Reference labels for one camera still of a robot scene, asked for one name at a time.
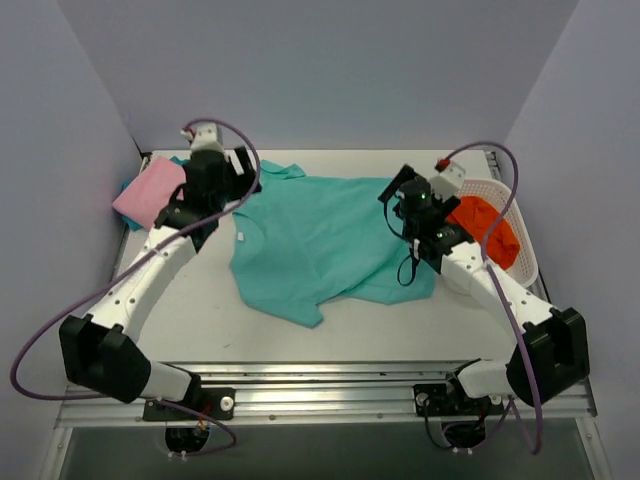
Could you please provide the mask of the teal t-shirt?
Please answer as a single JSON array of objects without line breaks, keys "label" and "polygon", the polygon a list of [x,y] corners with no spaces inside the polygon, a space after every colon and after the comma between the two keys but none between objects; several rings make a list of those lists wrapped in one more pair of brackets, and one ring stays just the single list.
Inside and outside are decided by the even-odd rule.
[{"label": "teal t-shirt", "polygon": [[261,191],[233,214],[230,269],[248,307],[314,328],[322,304],[350,297],[394,305],[430,297],[436,274],[415,274],[378,197],[381,177],[311,176],[292,164],[261,163]]}]

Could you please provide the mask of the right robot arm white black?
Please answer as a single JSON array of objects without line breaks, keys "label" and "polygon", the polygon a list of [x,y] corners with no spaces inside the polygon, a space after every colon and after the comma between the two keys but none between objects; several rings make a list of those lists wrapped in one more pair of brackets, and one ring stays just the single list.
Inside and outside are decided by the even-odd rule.
[{"label": "right robot arm white black", "polygon": [[401,220],[396,235],[412,264],[425,263],[461,288],[515,340],[507,360],[459,367],[443,390],[445,403],[459,413],[488,396],[544,404],[589,376],[586,321],[573,308],[560,310],[535,296],[483,254],[469,232],[448,221],[461,203],[464,177],[455,163],[441,162],[432,179],[404,165],[378,197],[383,212]]}]

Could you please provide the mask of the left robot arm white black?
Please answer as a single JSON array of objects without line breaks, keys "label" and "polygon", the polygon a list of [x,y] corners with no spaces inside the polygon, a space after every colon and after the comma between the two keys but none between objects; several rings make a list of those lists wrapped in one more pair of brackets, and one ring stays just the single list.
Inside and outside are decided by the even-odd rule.
[{"label": "left robot arm white black", "polygon": [[123,403],[159,398],[179,419],[209,404],[199,375],[150,360],[137,342],[166,288],[218,228],[225,207],[260,192],[258,158],[244,147],[234,153],[236,164],[216,147],[194,149],[182,166],[184,181],[160,209],[125,277],[83,317],[62,322],[59,339],[71,383]]}]

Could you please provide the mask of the white perforated plastic basket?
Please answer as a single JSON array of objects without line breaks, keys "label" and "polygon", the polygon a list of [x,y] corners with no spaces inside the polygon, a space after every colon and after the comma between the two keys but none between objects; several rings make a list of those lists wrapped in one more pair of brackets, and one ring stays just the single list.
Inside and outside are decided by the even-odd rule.
[{"label": "white perforated plastic basket", "polygon": [[[489,226],[503,210],[511,190],[493,179],[467,178],[459,196],[461,205],[450,216],[473,238],[481,242]],[[539,273],[524,219],[516,201],[489,237],[488,253],[514,280],[525,288],[532,286]]]}]

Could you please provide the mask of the aluminium rail frame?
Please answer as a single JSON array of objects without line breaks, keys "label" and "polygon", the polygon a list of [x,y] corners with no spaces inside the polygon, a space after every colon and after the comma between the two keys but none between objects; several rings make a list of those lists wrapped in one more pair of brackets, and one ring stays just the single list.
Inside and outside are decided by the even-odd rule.
[{"label": "aluminium rail frame", "polygon": [[[297,164],[309,175],[354,178],[392,176],[407,163],[423,175],[445,150],[261,150],[262,158]],[[482,313],[471,297],[438,283],[424,301],[393,307],[355,299],[322,306],[323,323],[314,329],[296,326],[248,308],[241,301],[229,270],[235,226],[221,219],[213,239],[184,267],[165,291],[141,331],[142,350],[156,360],[176,363],[203,375],[208,386],[237,389],[230,426],[277,429],[298,426],[417,425],[412,385],[443,380],[445,370],[462,360],[511,351],[505,331]],[[578,383],[544,408],[544,445],[531,456],[521,443],[513,417],[482,453],[472,473],[498,473],[524,479],[547,463],[551,479],[578,479],[559,473],[569,460],[588,464],[584,478],[613,479],[596,424],[596,404],[588,381]],[[56,431],[153,428],[142,420],[143,404],[116,400],[64,401]]]}]

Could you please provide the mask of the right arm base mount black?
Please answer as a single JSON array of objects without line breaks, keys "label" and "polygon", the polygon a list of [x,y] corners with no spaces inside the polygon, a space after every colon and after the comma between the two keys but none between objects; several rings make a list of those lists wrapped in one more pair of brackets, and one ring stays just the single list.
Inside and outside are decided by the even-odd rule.
[{"label": "right arm base mount black", "polygon": [[496,416],[505,410],[502,402],[494,403],[488,396],[469,398],[446,382],[415,384],[412,390],[415,412],[421,417]]}]

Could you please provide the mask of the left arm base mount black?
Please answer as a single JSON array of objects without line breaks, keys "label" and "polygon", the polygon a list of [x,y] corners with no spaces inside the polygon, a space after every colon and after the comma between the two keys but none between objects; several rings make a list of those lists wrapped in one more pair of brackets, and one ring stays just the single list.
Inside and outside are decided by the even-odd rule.
[{"label": "left arm base mount black", "polygon": [[182,401],[149,399],[145,401],[142,420],[146,422],[178,422],[208,416],[214,420],[234,417],[236,390],[231,387],[205,387],[194,399]]}]

